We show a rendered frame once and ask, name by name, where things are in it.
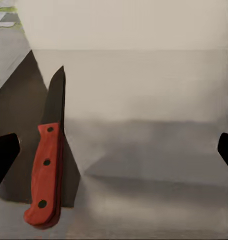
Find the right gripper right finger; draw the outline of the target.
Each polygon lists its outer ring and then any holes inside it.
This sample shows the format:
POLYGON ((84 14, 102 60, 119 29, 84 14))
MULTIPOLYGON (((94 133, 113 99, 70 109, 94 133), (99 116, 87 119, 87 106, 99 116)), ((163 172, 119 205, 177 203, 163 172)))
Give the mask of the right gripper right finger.
POLYGON ((218 144, 218 152, 228 165, 228 133, 222 133, 218 144))

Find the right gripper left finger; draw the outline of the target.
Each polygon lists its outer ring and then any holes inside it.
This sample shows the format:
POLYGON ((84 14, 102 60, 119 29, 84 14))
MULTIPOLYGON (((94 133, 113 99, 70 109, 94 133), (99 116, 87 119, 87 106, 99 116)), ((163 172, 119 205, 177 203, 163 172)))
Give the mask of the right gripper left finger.
POLYGON ((0 184, 20 152, 16 133, 0 136, 0 184))

